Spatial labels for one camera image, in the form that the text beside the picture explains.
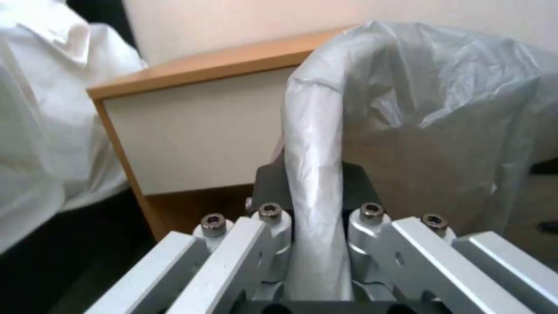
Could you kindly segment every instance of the dark floor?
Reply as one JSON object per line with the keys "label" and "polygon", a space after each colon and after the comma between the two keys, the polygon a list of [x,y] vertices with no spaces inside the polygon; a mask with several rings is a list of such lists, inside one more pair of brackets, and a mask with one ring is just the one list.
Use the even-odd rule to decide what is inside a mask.
{"label": "dark floor", "polygon": [[60,213],[0,255],[0,312],[82,313],[154,244],[130,190]]}

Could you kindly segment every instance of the plastic cover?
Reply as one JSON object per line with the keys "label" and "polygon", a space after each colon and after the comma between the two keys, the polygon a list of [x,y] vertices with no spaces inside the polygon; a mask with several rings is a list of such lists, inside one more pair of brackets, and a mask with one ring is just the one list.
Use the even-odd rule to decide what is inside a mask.
{"label": "plastic cover", "polygon": [[62,1],[0,3],[0,253],[55,213],[127,188],[85,89],[144,66]]}
{"label": "plastic cover", "polygon": [[435,212],[501,232],[529,166],[558,156],[558,56],[511,39],[368,23],[288,80],[285,163],[295,209],[291,299],[351,299],[341,159],[389,214]]}

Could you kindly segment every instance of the white wall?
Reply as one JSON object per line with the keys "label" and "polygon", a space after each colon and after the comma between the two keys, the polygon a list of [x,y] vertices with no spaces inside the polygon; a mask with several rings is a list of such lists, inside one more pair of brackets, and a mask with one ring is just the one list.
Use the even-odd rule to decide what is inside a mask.
{"label": "white wall", "polygon": [[554,0],[124,0],[142,56],[183,55],[369,20],[426,22],[512,36],[558,51]]}

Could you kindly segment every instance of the wooden cabinet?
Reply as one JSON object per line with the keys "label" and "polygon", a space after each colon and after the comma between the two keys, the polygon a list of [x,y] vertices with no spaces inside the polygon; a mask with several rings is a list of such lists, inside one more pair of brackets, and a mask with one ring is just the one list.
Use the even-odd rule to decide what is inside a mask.
{"label": "wooden cabinet", "polygon": [[156,239],[235,220],[281,135],[287,79],[340,29],[193,55],[88,89]]}

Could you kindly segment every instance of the wooden tabletop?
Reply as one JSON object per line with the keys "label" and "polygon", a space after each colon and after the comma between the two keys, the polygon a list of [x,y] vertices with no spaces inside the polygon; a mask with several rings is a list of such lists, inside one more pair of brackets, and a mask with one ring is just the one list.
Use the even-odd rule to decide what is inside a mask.
{"label": "wooden tabletop", "polygon": [[296,66],[343,28],[186,56],[88,88],[93,100]]}

